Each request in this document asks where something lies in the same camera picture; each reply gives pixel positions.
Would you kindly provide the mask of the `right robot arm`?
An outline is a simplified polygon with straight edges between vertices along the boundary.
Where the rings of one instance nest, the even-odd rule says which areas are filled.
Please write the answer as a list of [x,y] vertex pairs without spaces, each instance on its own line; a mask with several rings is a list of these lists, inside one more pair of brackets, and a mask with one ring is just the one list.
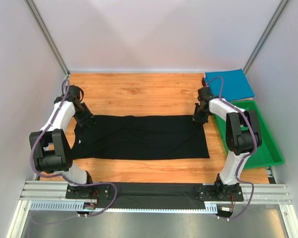
[[220,96],[214,96],[209,87],[198,90],[193,122],[204,125],[211,115],[226,122],[225,142],[228,154],[224,168],[217,175],[214,185],[201,191],[207,199],[242,201],[240,174],[249,157],[262,144],[258,114],[254,110],[241,109]]

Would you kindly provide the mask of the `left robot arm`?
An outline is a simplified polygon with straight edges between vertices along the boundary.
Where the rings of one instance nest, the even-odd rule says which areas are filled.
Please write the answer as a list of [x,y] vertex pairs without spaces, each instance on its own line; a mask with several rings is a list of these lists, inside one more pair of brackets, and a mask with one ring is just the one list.
[[31,146],[30,165],[45,178],[63,177],[69,184],[67,196],[89,198],[95,188],[89,172],[73,163],[74,156],[65,132],[72,118],[79,127],[95,124],[93,114],[82,101],[84,92],[75,85],[65,87],[63,95],[54,101],[54,109],[45,125],[29,135]]

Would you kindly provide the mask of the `black t-shirt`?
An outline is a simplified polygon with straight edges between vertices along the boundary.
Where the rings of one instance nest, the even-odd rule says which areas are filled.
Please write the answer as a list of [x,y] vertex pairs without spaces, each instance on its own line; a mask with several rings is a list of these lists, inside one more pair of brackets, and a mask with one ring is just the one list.
[[206,136],[191,115],[93,117],[91,126],[74,129],[75,159],[208,159]]

